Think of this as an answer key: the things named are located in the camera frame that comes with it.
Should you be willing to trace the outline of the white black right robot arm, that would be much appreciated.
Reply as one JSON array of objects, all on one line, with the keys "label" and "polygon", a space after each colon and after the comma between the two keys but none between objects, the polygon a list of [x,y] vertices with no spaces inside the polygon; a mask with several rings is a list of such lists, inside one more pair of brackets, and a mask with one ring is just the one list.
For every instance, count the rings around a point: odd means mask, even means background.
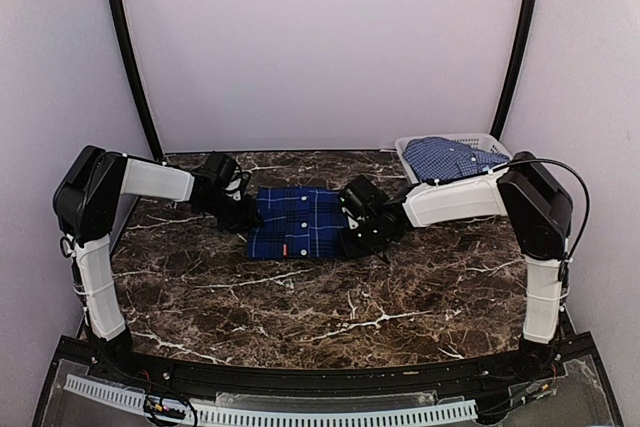
[{"label": "white black right robot arm", "polygon": [[549,363],[568,293],[568,268],[580,234],[573,234],[573,200],[549,171],[561,162],[528,151],[509,162],[459,179],[428,179],[389,197],[360,175],[338,193],[348,219],[340,233],[349,257],[383,254],[410,230],[488,216],[508,218],[526,263],[523,338],[530,342],[510,360],[521,381],[534,379]]}]

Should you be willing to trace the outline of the blue plaid long sleeve shirt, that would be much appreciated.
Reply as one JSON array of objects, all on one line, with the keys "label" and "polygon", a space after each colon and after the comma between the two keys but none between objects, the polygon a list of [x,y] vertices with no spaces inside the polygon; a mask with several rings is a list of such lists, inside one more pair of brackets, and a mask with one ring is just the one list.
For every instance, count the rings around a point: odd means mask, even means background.
[{"label": "blue plaid long sleeve shirt", "polygon": [[251,260],[341,258],[348,227],[338,192],[314,187],[261,187],[256,207],[263,224],[248,234]]}]

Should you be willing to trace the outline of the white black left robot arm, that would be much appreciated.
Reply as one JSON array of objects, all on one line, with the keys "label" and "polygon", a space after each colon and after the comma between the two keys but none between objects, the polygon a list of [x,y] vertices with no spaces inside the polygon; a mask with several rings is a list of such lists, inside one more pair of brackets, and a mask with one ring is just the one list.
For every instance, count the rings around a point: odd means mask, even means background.
[{"label": "white black left robot arm", "polygon": [[63,234],[60,245],[72,261],[74,287],[88,337],[105,349],[103,368],[120,383],[141,374],[130,353],[130,329],[120,310],[111,268],[110,244],[121,197],[133,195],[187,203],[232,233],[262,225],[250,180],[227,154],[212,152],[200,167],[185,170],[97,146],[83,148],[58,186],[53,209]]}]

